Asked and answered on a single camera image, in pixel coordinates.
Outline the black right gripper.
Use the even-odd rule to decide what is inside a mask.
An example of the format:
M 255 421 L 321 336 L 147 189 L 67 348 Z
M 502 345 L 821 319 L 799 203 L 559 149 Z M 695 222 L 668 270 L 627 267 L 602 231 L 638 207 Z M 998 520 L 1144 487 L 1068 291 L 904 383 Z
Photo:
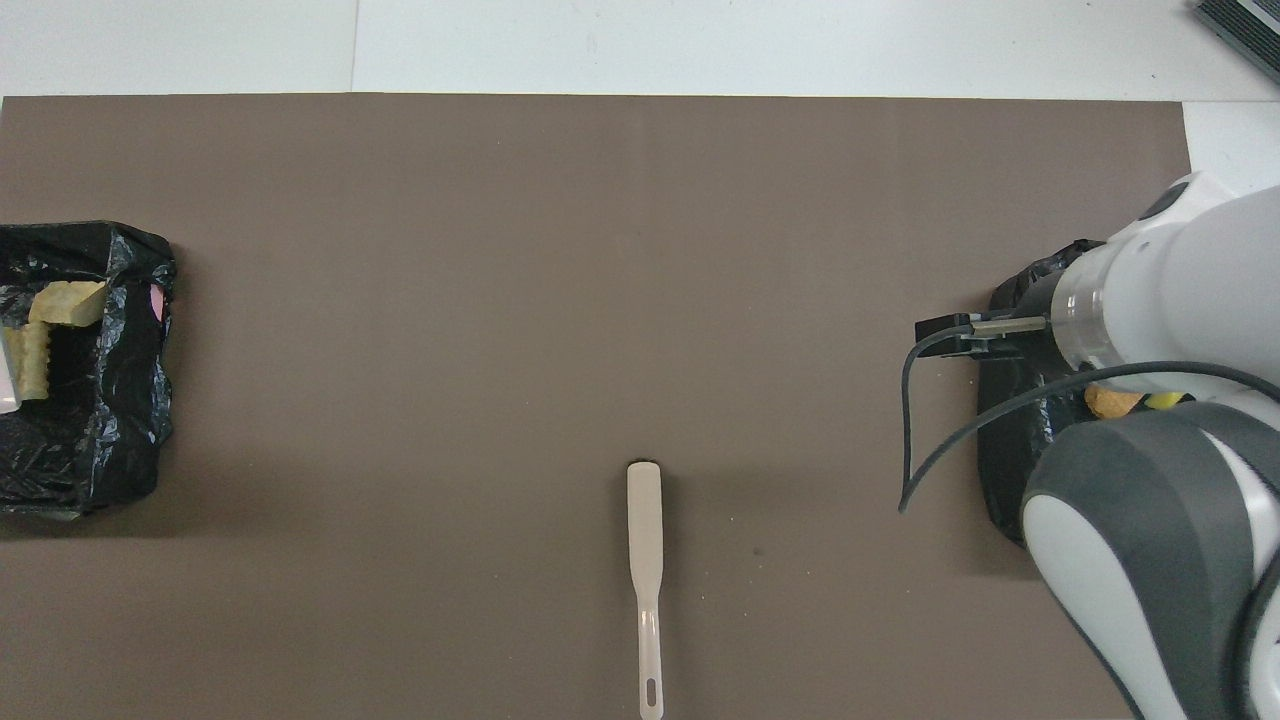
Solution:
M 955 313 L 915 323 L 916 357 L 969 357 L 978 363 L 1025 360 L 1052 341 L 1042 315 Z

